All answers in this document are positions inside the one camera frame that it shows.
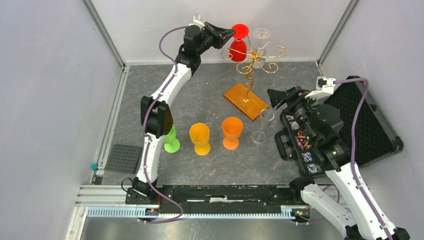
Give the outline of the red wine glass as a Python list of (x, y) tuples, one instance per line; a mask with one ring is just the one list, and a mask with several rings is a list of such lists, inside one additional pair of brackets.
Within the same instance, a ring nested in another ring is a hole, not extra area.
[(233, 62), (242, 62), (247, 57), (247, 44), (243, 39), (248, 36), (249, 28), (242, 23), (238, 23), (232, 29), (235, 30), (234, 41), (229, 47), (228, 56)]

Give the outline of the clear champagne flute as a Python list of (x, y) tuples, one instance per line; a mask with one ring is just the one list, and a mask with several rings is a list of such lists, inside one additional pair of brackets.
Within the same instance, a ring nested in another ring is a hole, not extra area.
[(271, 126), (273, 120), (275, 118), (275, 114), (271, 109), (263, 109), (257, 120), (259, 124), (259, 129), (252, 133), (252, 140), (256, 144), (261, 144), (267, 139), (266, 131)]

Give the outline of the clear wine glass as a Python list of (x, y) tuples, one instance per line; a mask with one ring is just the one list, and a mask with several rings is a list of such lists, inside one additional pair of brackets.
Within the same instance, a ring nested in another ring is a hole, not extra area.
[(265, 45), (270, 38), (270, 31), (267, 28), (256, 28), (253, 31), (252, 49), (258, 51), (258, 56), (261, 57), (253, 64), (254, 69), (260, 69), (264, 66), (267, 56)]

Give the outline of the orange wine glass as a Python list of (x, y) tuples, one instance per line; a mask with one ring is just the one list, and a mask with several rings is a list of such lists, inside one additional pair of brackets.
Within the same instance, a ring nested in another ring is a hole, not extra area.
[(239, 146), (239, 137), (243, 131), (243, 122), (237, 117), (228, 117), (222, 122), (223, 146), (235, 150)]

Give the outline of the yellow wine glass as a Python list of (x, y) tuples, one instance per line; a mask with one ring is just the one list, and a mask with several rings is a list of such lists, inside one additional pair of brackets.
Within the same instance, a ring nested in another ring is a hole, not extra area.
[(197, 155), (205, 156), (210, 152), (210, 129), (205, 123), (193, 124), (189, 130), (189, 137), (194, 144), (194, 151)]

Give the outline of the green wine glass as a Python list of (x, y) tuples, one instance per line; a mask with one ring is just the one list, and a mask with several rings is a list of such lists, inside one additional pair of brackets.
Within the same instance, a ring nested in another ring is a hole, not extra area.
[(173, 125), (164, 139), (164, 149), (168, 153), (176, 153), (180, 149), (180, 142), (177, 139), (176, 128)]

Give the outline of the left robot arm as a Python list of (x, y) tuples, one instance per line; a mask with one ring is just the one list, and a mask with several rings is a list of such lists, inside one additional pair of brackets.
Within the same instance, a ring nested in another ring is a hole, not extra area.
[(141, 165), (132, 181), (132, 189), (145, 204), (153, 203), (158, 191), (156, 181), (161, 147), (166, 135), (172, 130), (174, 120), (171, 105), (184, 84), (194, 75), (201, 64), (201, 55), (210, 48), (221, 49), (236, 30), (215, 26), (209, 22), (182, 26), (183, 43), (176, 57), (165, 57), (173, 67), (161, 86), (150, 96), (140, 100), (140, 120), (144, 140)]

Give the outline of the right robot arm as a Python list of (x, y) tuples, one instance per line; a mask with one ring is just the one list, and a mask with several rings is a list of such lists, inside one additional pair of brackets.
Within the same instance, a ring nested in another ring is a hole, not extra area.
[(378, 206), (359, 171), (403, 148), (366, 89), (345, 83), (321, 104), (299, 86), (267, 94), (272, 107), (282, 108), (283, 129), (275, 135), (280, 155), (296, 160), (301, 173), (290, 182), (289, 199), (318, 210), (346, 240), (410, 239)]

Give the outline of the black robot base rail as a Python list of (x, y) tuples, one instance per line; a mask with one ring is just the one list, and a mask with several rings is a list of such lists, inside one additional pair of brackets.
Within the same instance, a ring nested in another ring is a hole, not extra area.
[(285, 185), (158, 185), (129, 187), (127, 205), (146, 205), (148, 214), (184, 216), (266, 216), (283, 209), (307, 209), (298, 193)]

